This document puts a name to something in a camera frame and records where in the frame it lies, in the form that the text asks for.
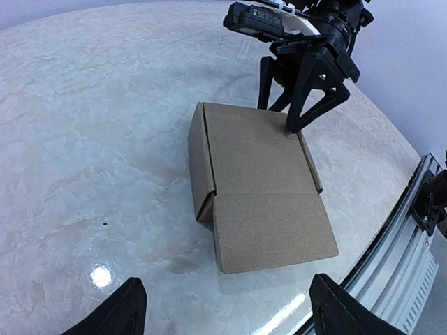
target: brown cardboard box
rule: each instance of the brown cardboard box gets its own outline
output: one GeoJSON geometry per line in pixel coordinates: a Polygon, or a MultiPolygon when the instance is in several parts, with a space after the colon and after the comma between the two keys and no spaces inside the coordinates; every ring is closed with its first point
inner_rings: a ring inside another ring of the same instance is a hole
{"type": "Polygon", "coordinates": [[[338,255],[302,136],[286,115],[199,103],[189,131],[196,218],[214,225],[217,261],[232,274],[338,255]]]}

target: box lid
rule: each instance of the box lid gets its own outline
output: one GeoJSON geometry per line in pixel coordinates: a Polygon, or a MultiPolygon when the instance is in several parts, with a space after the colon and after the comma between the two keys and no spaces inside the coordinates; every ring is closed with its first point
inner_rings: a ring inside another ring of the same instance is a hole
{"type": "Polygon", "coordinates": [[[309,158],[285,114],[199,104],[189,135],[199,221],[213,222],[225,273],[338,254],[309,158]]]}

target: box flap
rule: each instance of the box flap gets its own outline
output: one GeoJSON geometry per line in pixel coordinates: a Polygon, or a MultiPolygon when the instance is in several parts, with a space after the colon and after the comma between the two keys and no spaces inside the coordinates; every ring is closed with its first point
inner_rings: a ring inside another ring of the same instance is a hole
{"type": "Polygon", "coordinates": [[[203,222],[211,221],[210,199],[214,193],[214,179],[210,160],[210,148],[208,146],[205,115],[203,104],[198,103],[194,113],[188,136],[189,147],[189,169],[194,200],[196,218],[208,216],[203,222]]]}
{"type": "Polygon", "coordinates": [[[225,274],[269,269],[339,254],[318,194],[217,195],[217,260],[225,274]]]}

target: black bracket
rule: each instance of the black bracket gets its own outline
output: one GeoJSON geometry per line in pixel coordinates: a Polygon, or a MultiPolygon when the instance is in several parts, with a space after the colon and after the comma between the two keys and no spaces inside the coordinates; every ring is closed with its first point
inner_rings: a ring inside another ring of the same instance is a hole
{"type": "Polygon", "coordinates": [[[316,335],[404,335],[339,287],[317,274],[309,291],[316,335]]]}
{"type": "Polygon", "coordinates": [[[438,223],[447,217],[447,170],[437,176],[427,171],[410,212],[419,227],[432,236],[438,223]]]}
{"type": "Polygon", "coordinates": [[[139,278],[129,278],[101,305],[62,335],[143,335],[147,295],[139,278]]]}

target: marble table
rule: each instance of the marble table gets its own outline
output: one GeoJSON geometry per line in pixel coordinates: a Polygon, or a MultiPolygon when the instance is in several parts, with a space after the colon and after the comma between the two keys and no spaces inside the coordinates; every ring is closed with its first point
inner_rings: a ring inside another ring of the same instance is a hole
{"type": "Polygon", "coordinates": [[[351,99],[304,132],[340,255],[219,272],[193,215],[191,113],[256,106],[269,54],[224,29],[227,8],[112,6],[0,31],[1,334],[58,334],[130,276],[148,334],[287,334],[312,276],[342,280],[379,231],[419,157],[347,82],[351,99]]]}

